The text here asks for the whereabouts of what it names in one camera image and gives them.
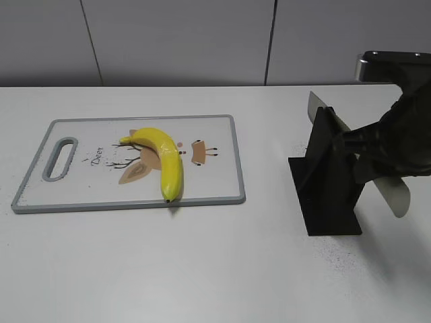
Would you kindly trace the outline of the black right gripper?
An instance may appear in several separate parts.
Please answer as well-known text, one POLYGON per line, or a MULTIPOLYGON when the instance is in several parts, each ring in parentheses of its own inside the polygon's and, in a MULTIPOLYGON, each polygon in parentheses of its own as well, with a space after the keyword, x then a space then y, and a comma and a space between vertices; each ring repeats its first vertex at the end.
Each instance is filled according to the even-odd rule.
POLYGON ((430 78, 394 84, 402 95, 379 123, 342 131, 333 139, 334 148, 359 155, 353 168, 357 184, 430 175, 430 78))

